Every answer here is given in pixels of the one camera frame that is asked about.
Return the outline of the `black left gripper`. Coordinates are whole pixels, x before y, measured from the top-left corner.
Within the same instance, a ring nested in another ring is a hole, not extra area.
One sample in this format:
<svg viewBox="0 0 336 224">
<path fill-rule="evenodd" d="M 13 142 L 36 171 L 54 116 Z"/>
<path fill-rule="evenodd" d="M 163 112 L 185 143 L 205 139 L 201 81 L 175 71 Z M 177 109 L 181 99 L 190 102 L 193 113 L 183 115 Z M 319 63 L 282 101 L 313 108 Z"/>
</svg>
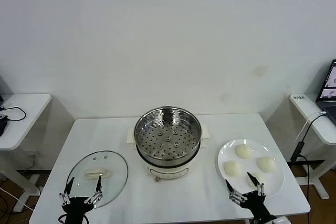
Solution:
<svg viewBox="0 0 336 224">
<path fill-rule="evenodd" d="M 103 197 L 101 176 L 98 178 L 96 190 L 91 197 L 69 197 L 74 177 L 66 184 L 64 192 L 59 193 L 62 209 L 65 212 L 65 224 L 82 224 L 83 221 L 89 223 L 86 213 L 94 209 L 93 204 L 97 204 Z"/>
</svg>

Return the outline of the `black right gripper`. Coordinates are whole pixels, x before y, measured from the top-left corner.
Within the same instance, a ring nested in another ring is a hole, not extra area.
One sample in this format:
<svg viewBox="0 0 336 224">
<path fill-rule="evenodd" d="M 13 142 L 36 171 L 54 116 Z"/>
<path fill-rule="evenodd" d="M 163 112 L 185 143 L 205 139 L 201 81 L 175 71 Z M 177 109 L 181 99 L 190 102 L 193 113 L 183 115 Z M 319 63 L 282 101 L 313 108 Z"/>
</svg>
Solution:
<svg viewBox="0 0 336 224">
<path fill-rule="evenodd" d="M 272 221 L 277 217 L 271 215 L 264 205 L 266 198 L 264 183 L 261 183 L 254 175 L 249 172 L 247 172 L 247 175 L 254 186 L 254 190 L 242 195 L 236 191 L 226 179 L 225 183 L 229 191 L 229 199 L 233 203 L 240 205 L 242 208 L 251 211 L 253 214 L 253 219 L 250 223 L 272 223 Z"/>
</svg>

